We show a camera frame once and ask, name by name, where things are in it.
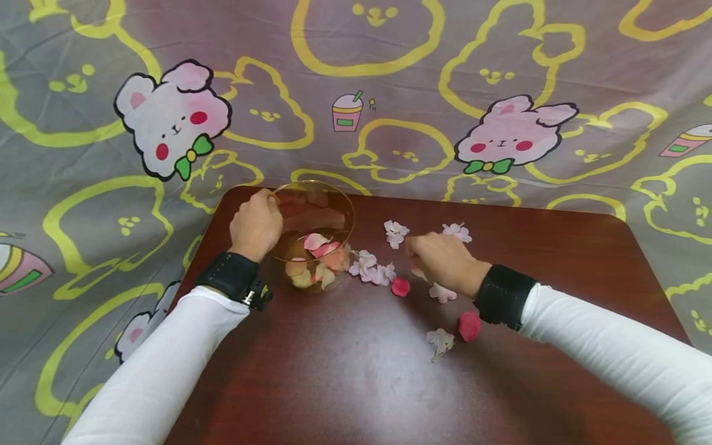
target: hand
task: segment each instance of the hand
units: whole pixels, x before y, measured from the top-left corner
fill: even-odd
[[[282,214],[277,202],[272,192],[262,189],[240,204],[240,211],[232,219],[229,251],[259,263],[277,244],[281,234]]]
[[[406,253],[428,281],[474,298],[491,264],[477,261],[462,241],[450,235],[431,232],[405,240]]]

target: cartoon bunny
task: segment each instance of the cartoon bunny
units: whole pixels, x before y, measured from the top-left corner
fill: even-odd
[[[131,357],[138,347],[148,338],[158,325],[165,320],[168,309],[178,292],[180,281],[170,283],[164,290],[161,299],[156,303],[153,311],[141,312],[131,319],[126,328],[121,332],[121,336],[114,345],[114,354],[119,357],[119,363],[123,363]]]
[[[124,82],[114,107],[151,176],[167,181],[178,172],[187,181],[197,156],[210,153],[211,139],[230,126],[232,110],[210,88],[212,79],[210,68],[187,60],[158,84],[141,73]]]
[[[579,112],[572,103],[532,106],[528,95],[493,103],[480,125],[455,144],[455,159],[467,164],[464,172],[505,174],[513,165],[541,159],[561,142],[561,125]]]

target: white sleeve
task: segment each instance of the white sleeve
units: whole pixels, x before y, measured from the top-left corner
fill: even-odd
[[[191,290],[111,376],[62,444],[162,444],[213,352],[249,313],[214,290]]]
[[[655,329],[537,284],[520,334],[549,343],[650,410],[676,443],[712,443],[712,357]]]

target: wristband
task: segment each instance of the wristband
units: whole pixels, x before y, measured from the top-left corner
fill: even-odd
[[[505,266],[493,265],[474,301],[475,307],[480,310],[480,319],[493,325],[504,323],[519,331],[524,303],[535,284],[536,280],[530,276]]]
[[[257,276],[259,266],[239,253],[223,252],[195,280],[196,286],[210,286],[251,309],[263,310],[272,292]]]

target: glass bowl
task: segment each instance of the glass bowl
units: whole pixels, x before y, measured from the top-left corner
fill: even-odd
[[[271,253],[287,278],[305,292],[336,288],[351,261],[349,240],[355,222],[351,199],[333,185],[311,179],[283,185],[274,196],[284,226]]]

